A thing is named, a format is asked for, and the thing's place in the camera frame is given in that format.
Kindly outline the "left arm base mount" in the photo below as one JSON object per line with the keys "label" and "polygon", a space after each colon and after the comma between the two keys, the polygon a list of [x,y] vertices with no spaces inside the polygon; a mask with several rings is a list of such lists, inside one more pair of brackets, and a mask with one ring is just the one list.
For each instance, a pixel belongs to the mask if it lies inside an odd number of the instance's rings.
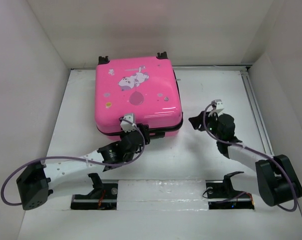
{"label": "left arm base mount", "polygon": [[72,210],[100,210],[117,209],[118,181],[103,182],[97,173],[90,173],[92,190],[88,194],[72,195],[70,209]]}

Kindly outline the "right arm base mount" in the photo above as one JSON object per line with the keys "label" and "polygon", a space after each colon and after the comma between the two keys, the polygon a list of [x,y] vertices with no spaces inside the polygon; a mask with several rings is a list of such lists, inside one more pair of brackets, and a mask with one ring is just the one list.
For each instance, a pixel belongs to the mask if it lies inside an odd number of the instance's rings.
{"label": "right arm base mount", "polygon": [[243,171],[235,171],[223,176],[222,180],[206,180],[206,190],[202,197],[208,200],[209,210],[254,210],[254,201],[251,193],[235,190],[231,178]]}

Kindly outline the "pink hard-shell suitcase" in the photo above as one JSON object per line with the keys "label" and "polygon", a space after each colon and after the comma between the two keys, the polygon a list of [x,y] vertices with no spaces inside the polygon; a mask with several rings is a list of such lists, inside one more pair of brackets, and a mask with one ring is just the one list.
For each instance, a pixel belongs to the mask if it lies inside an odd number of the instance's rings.
{"label": "pink hard-shell suitcase", "polygon": [[109,59],[100,56],[95,80],[95,122],[102,134],[117,138],[130,115],[150,134],[175,136],[183,125],[177,78],[167,52],[154,56]]}

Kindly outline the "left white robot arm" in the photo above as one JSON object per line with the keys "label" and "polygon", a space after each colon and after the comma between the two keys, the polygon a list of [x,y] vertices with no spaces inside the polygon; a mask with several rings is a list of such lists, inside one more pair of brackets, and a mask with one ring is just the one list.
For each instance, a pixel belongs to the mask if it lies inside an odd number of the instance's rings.
{"label": "left white robot arm", "polygon": [[92,180],[85,186],[87,197],[99,197],[104,188],[99,173],[134,162],[149,142],[149,127],[140,123],[134,131],[124,133],[120,141],[83,157],[60,156],[60,162],[43,164],[37,160],[28,164],[16,180],[22,208],[28,211],[42,206],[58,195],[58,186],[82,176]]}

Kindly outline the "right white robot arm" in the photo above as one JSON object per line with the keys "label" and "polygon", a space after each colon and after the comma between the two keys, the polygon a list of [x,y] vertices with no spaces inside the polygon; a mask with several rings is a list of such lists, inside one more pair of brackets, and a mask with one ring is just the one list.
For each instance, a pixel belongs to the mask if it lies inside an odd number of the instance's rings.
{"label": "right white robot arm", "polygon": [[205,131],[216,140],[220,154],[255,171],[258,193],[268,206],[287,212],[297,209],[302,186],[287,156],[270,156],[244,145],[235,136],[234,118],[229,114],[202,111],[188,120],[194,130]]}

